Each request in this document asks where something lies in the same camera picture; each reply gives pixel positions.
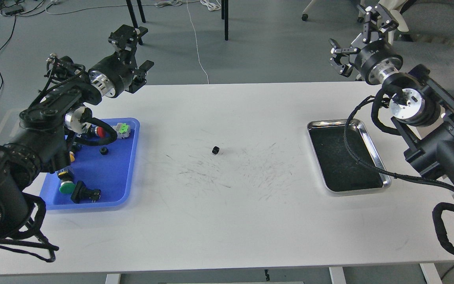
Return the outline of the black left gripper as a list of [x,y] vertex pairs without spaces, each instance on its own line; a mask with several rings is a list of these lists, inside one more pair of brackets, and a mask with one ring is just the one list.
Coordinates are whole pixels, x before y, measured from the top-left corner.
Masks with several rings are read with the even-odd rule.
[[91,85],[102,96],[116,98],[122,92],[135,93],[146,85],[146,75],[154,62],[146,60],[139,68],[135,53],[142,37],[148,33],[146,27],[121,25],[108,37],[115,53],[106,56],[88,71]]

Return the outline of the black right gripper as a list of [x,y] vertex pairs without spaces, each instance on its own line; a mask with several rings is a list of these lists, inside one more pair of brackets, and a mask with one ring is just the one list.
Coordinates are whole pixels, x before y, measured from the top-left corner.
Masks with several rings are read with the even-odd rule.
[[336,40],[330,38],[332,48],[329,62],[339,75],[350,77],[353,68],[350,56],[357,55],[353,66],[367,84],[376,86],[398,73],[402,67],[402,56],[390,45],[394,42],[394,33],[400,23],[391,11],[380,4],[367,7],[357,5],[357,9],[363,15],[359,41],[366,46],[361,50],[353,46],[342,48]]

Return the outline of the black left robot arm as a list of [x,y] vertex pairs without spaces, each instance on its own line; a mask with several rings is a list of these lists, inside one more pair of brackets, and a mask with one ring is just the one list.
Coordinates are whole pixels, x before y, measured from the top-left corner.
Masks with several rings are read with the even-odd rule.
[[86,104],[97,105],[103,97],[134,93],[146,84],[153,61],[136,63],[137,44],[146,27],[122,25],[108,38],[115,52],[90,70],[68,56],[51,54],[48,81],[30,106],[20,112],[19,134],[0,146],[0,249],[27,254],[24,247],[45,249],[45,262],[55,261],[58,247],[41,232],[46,214],[42,198],[24,192],[40,173],[54,173],[71,164],[73,142],[104,146],[117,139],[115,130],[94,118]]

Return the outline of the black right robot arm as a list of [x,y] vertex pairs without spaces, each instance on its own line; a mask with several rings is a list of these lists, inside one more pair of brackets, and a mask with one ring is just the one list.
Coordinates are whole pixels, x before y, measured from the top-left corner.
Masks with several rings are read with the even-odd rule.
[[[357,7],[364,15],[362,32],[349,47],[340,47],[330,39],[333,47],[330,63],[340,75],[348,77],[355,69],[367,84],[380,85],[381,89],[356,106],[346,124],[362,106],[372,103],[373,123],[382,132],[404,139],[409,147],[404,152],[405,160],[419,176],[393,173],[368,164],[352,150],[347,131],[343,131],[348,154],[373,172],[454,192],[454,97],[430,77],[430,70],[423,64],[407,73],[401,71],[402,56],[387,40],[387,34],[399,26],[393,13],[380,4]],[[454,245],[448,239],[442,218],[444,211],[454,212],[454,204],[441,202],[434,207],[434,228],[440,245],[454,255]]]

